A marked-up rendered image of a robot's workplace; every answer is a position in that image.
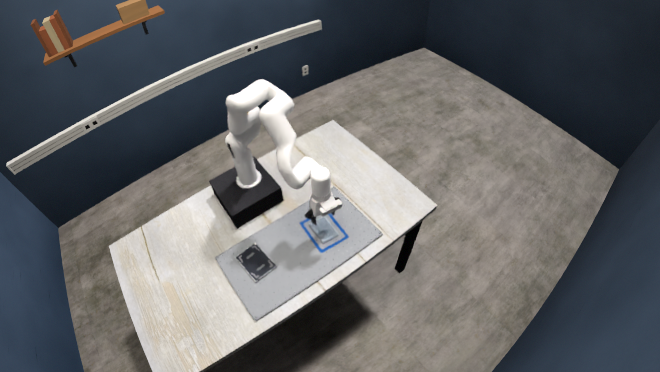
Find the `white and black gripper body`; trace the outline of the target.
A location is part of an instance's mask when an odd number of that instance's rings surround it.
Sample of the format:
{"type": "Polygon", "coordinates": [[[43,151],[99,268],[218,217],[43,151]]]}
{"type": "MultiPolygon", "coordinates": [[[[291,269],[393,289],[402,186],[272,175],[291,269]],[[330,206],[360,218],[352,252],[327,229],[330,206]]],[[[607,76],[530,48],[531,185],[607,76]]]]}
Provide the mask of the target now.
{"type": "Polygon", "coordinates": [[[315,217],[320,216],[321,214],[319,213],[319,209],[322,208],[320,203],[316,201],[312,195],[310,196],[310,201],[309,201],[309,209],[313,210],[313,214],[315,217]]]}

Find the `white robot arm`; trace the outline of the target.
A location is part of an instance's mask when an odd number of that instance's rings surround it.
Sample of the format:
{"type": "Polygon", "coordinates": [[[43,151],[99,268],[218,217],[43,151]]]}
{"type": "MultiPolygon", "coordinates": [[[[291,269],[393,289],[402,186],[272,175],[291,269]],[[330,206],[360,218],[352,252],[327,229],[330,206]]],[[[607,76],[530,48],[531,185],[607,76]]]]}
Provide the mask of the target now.
{"type": "Polygon", "coordinates": [[[260,173],[255,172],[251,150],[246,146],[259,135],[262,122],[276,145],[277,167],[285,182],[293,189],[300,189],[311,178],[312,197],[322,206],[319,209],[322,217],[342,207],[342,202],[331,195],[333,186],[327,168],[310,157],[304,157],[291,168],[290,156],[296,134],[286,118],[294,109],[287,94],[265,80],[257,80],[238,94],[228,96],[226,106],[230,133],[225,143],[240,177],[240,180],[237,177],[237,184],[241,188],[253,188],[261,181],[260,173]],[[268,103],[260,110],[258,105],[265,100],[268,103]]]}

